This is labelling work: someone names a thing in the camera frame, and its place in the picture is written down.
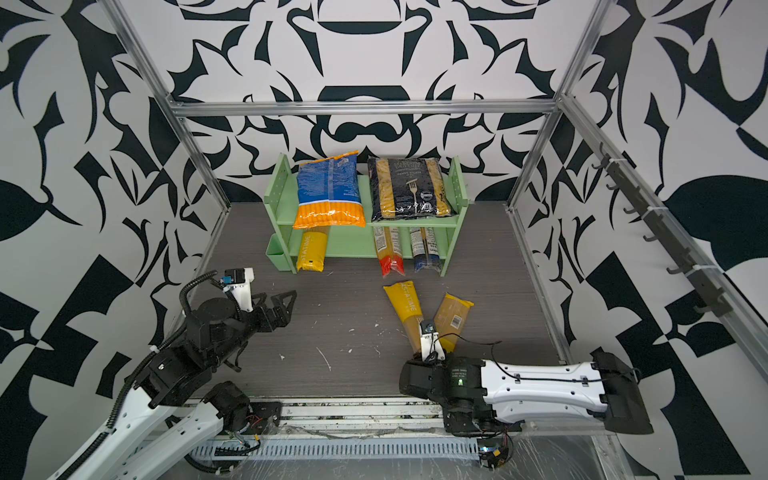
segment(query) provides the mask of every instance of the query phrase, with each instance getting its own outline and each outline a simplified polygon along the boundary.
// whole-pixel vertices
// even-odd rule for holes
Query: red spaghetti package
[[[373,239],[376,241],[376,256],[382,266],[382,276],[389,275],[393,270],[400,275],[405,275],[398,228],[373,227]]]

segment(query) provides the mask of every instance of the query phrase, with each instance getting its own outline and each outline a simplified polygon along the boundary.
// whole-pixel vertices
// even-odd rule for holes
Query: white debris
[[[326,365],[328,366],[328,371],[330,372],[330,371],[331,371],[331,364],[330,364],[330,363],[328,363],[328,359],[326,358],[326,356],[325,356],[325,355],[323,355],[323,360],[325,360],[325,361],[326,361]]]

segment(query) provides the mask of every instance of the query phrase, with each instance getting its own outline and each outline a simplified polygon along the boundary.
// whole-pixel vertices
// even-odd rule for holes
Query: spaghetti package
[[[419,298],[416,296],[416,288],[413,286],[413,282],[400,282],[392,286],[385,286],[384,291],[389,297],[389,302],[395,307],[403,328],[406,329],[406,335],[411,343],[413,352],[421,352],[422,332],[419,324],[424,321],[424,315],[422,315],[422,306],[419,304]]]
[[[405,275],[400,250],[400,231],[397,227],[373,227],[373,239],[376,243],[376,256],[382,266],[382,276],[392,271]]]
[[[475,306],[474,303],[462,300],[449,293],[445,294],[445,298],[442,299],[440,308],[435,315],[435,328],[437,329],[440,338],[440,344],[442,348],[450,353],[456,348],[456,342],[464,329],[465,323],[467,323],[467,317],[469,316],[469,309]]]
[[[304,230],[304,234],[301,236],[299,258],[296,261],[297,270],[323,271],[329,230],[330,227],[313,227]]]
[[[301,164],[296,180],[299,210],[293,228],[366,225],[357,187],[356,151]]]
[[[410,237],[414,271],[418,272],[425,268],[441,271],[442,262],[437,250],[435,229],[432,227],[411,227]]]
[[[370,157],[371,221],[456,215],[445,197],[437,158]]]

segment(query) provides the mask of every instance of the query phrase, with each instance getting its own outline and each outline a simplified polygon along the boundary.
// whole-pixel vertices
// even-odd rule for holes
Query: blue pasta bag
[[[364,227],[357,186],[357,151],[310,161],[299,166],[299,210],[295,229],[329,225]]]

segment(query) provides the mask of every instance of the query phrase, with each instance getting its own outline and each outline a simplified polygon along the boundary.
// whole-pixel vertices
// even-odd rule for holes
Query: fork illustration
[[[416,192],[419,190],[416,188],[416,178],[413,180],[408,180],[408,183],[406,183],[406,186],[411,190],[411,193],[413,194],[413,212],[414,214],[419,214],[419,206],[416,203]]]

